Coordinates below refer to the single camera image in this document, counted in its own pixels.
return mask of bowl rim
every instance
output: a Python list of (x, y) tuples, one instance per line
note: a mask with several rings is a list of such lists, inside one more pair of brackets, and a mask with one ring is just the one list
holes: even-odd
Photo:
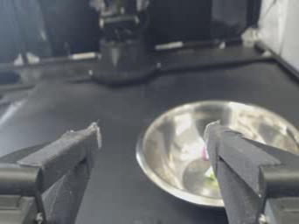
[(270, 111), (269, 109), (251, 104), (251, 103), (243, 103), (243, 102), (237, 102), (237, 101), (197, 101), (191, 103), (186, 103), (182, 106), (178, 106), (175, 108), (171, 108), (166, 112), (163, 112), (158, 118), (151, 122), (150, 126), (147, 127), (146, 131), (138, 138), (138, 143), (137, 143), (137, 148), (135, 148), (135, 157), (137, 161), (139, 163), (139, 166), (142, 167), (142, 170), (146, 174), (146, 176), (153, 180), (153, 182), (166, 191), (169, 192), (173, 196), (177, 198), (186, 200), (191, 202), (193, 204), (203, 207), (214, 207), (214, 208), (223, 208), (225, 207), (225, 202), (223, 199), (214, 199), (209, 198), (197, 194), (193, 194), (182, 189), (178, 189), (174, 185), (169, 184), (159, 175), (154, 172), (153, 168), (150, 167), (149, 163), (146, 162), (146, 157), (143, 153), (143, 148), (145, 148), (145, 140), (154, 129), (167, 117), (174, 116), (178, 113), (182, 113), (183, 111), (187, 111), (189, 109), (197, 109), (199, 106), (209, 106), (209, 105), (223, 105), (227, 106), (229, 104), (235, 104), (242, 107), (251, 107), (258, 109), (262, 113), (270, 114), (274, 118), (278, 118), (282, 123), (285, 123), (286, 127), (290, 129), (290, 133), (294, 135), (294, 141), (299, 145), (299, 130), (298, 128), (276, 112)]

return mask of metal bowl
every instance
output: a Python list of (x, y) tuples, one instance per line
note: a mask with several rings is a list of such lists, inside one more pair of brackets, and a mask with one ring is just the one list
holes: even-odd
[(242, 132), (262, 144), (299, 153), (299, 132), (272, 111), (233, 101), (203, 101), (170, 110), (151, 124), (137, 146), (147, 177), (175, 197), (206, 207), (225, 207), (219, 186), (206, 172), (203, 133), (209, 123)]

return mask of black tabletop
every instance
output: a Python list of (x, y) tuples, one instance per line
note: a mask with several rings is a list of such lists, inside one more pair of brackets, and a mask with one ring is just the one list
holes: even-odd
[(163, 192), (137, 163), (137, 139), (151, 121), (173, 107), (205, 100), (254, 103), (299, 127), (299, 84), (270, 62), (169, 74), (127, 87), (49, 81), (0, 126), (0, 155), (98, 121), (103, 148), (78, 224), (226, 224), (225, 210), (195, 206)]

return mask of pink object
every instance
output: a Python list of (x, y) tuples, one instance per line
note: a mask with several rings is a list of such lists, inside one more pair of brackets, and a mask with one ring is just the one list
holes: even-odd
[(207, 152), (207, 147), (206, 147), (206, 145), (202, 147), (202, 159), (203, 159), (203, 161), (210, 161), (210, 154), (209, 154), (209, 152)]

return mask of white wall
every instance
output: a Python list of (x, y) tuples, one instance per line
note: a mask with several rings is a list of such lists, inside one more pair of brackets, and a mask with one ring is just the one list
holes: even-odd
[(299, 71), (299, 0), (265, 0), (259, 27), (263, 42)]

